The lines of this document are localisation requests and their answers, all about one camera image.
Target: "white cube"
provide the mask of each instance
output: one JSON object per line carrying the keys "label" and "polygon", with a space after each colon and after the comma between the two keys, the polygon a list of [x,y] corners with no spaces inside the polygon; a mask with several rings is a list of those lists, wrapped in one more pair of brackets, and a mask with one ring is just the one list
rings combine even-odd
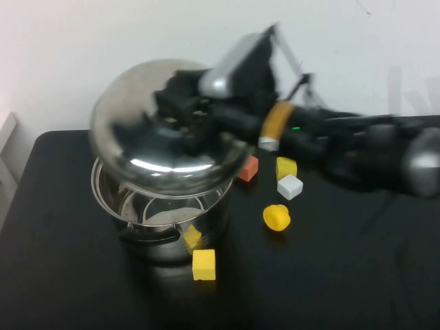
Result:
{"label": "white cube", "polygon": [[278,181],[277,191],[287,200],[298,196],[303,191],[303,182],[289,174]]}

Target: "orange band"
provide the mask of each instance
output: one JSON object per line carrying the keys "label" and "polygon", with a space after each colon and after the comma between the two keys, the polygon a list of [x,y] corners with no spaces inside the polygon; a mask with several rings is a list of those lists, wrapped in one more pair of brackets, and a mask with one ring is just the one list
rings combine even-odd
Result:
{"label": "orange band", "polygon": [[277,102],[267,115],[260,136],[279,141],[281,134],[286,126],[287,120],[295,109],[292,103],[280,101]]}

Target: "yellow cube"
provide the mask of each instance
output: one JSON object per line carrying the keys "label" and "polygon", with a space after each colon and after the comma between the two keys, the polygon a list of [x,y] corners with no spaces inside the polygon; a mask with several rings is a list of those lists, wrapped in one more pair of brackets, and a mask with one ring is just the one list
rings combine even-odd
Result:
{"label": "yellow cube", "polygon": [[215,281],[214,250],[194,250],[192,253],[192,277],[194,281]]}
{"label": "yellow cube", "polygon": [[286,157],[276,158],[276,181],[292,174],[294,177],[298,174],[298,167],[294,160]]}
{"label": "yellow cube", "polygon": [[203,239],[201,232],[195,229],[194,225],[190,225],[184,233],[184,241],[187,250],[193,253],[193,250],[202,248]]}

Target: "silver metal part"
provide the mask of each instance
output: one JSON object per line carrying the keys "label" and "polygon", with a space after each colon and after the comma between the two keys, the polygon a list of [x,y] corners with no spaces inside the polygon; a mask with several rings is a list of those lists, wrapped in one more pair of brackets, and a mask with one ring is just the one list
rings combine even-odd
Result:
{"label": "silver metal part", "polygon": [[261,136],[258,139],[258,147],[269,152],[278,151],[280,148],[280,142],[271,137]]}
{"label": "silver metal part", "polygon": [[[243,168],[252,147],[232,135],[221,134],[220,145],[191,157],[175,147],[181,130],[157,124],[153,92],[178,69],[203,68],[177,59],[142,63],[117,77],[97,101],[91,144],[106,171],[126,187],[152,197],[196,197],[230,182]],[[161,144],[167,138],[175,142]]]}
{"label": "silver metal part", "polygon": [[440,129],[425,129],[409,146],[403,165],[413,193],[420,197],[440,194]]}
{"label": "silver metal part", "polygon": [[[178,240],[166,244],[138,245],[127,242],[129,249],[153,261],[179,261],[191,257],[195,248],[210,248],[220,238],[228,222],[228,197],[232,181],[199,197],[158,199],[133,192],[108,174],[97,159],[91,172],[91,189],[101,207],[119,228],[155,234],[178,228]],[[200,242],[188,242],[187,231],[198,231]]]}
{"label": "silver metal part", "polygon": [[232,93],[231,74],[255,48],[263,34],[247,34],[221,59],[219,63],[201,77],[199,92],[209,98],[230,98]]}

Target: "orange cube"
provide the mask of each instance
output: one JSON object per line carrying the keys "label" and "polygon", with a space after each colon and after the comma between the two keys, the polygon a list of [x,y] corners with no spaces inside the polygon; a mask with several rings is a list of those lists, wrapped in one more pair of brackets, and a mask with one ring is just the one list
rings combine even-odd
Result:
{"label": "orange cube", "polygon": [[249,182],[251,178],[259,171],[259,160],[254,156],[249,156],[243,170],[239,173],[239,178]]}

